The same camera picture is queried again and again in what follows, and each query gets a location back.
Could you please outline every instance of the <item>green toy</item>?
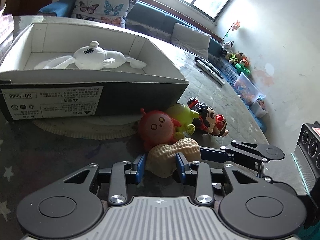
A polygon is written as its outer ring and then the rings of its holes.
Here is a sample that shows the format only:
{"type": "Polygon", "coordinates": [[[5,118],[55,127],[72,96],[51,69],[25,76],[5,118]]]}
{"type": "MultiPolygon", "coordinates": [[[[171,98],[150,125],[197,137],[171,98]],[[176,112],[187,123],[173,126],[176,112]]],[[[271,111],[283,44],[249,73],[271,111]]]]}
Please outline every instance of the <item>green toy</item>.
{"type": "Polygon", "coordinates": [[[245,66],[241,65],[240,63],[237,63],[235,68],[238,71],[238,73],[242,72],[243,74],[246,74],[247,76],[250,76],[250,74],[251,74],[250,70],[248,70],[245,66]]]}
{"type": "Polygon", "coordinates": [[[176,127],[174,138],[180,140],[184,138],[183,132],[192,135],[195,132],[195,126],[192,124],[194,118],[199,118],[199,113],[191,110],[183,104],[174,104],[165,111],[171,118],[181,123],[180,127],[176,127]]]}

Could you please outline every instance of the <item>plastic storage box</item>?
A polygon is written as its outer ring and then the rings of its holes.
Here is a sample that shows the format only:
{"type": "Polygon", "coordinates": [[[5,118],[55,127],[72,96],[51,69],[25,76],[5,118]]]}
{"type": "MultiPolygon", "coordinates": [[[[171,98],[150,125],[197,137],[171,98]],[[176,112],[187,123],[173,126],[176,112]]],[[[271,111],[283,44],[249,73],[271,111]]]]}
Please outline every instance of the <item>plastic storage box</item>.
{"type": "Polygon", "coordinates": [[[250,106],[251,111],[254,113],[256,117],[263,117],[268,111],[264,110],[257,101],[255,101],[251,106],[250,106]]]}
{"type": "Polygon", "coordinates": [[[243,73],[240,74],[233,86],[249,106],[257,101],[259,96],[265,97],[243,73]]]}

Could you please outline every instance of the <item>gray ridged plate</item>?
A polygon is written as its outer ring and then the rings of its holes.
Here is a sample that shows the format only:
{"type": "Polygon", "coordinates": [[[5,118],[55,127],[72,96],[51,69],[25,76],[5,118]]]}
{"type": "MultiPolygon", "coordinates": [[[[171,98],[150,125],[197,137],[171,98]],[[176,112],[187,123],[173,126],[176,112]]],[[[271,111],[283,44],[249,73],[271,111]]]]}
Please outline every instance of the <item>gray ridged plate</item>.
{"type": "Polygon", "coordinates": [[[229,231],[211,208],[187,197],[134,197],[111,207],[102,221],[74,240],[248,240],[229,231]]]}

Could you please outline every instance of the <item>red sticker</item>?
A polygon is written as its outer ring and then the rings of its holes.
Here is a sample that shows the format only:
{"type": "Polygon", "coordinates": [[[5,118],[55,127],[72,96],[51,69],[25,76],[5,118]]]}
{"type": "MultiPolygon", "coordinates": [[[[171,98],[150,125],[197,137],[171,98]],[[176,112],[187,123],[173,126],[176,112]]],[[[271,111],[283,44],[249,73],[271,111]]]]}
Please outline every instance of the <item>red sticker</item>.
{"type": "Polygon", "coordinates": [[[313,127],[313,130],[320,136],[320,128],[314,128],[313,127]]]}

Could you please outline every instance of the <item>warning label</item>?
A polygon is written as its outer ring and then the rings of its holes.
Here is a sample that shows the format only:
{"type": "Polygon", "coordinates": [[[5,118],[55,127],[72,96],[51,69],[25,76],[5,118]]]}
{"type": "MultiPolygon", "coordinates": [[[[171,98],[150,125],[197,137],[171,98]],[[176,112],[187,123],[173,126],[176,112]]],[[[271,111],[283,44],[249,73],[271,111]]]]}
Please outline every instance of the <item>warning label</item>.
{"type": "Polygon", "coordinates": [[[320,136],[320,128],[313,127],[313,130],[318,134],[318,136],[320,136]]]}
{"type": "Polygon", "coordinates": [[[49,89],[2,89],[14,120],[94,115],[103,86],[49,89]]]}

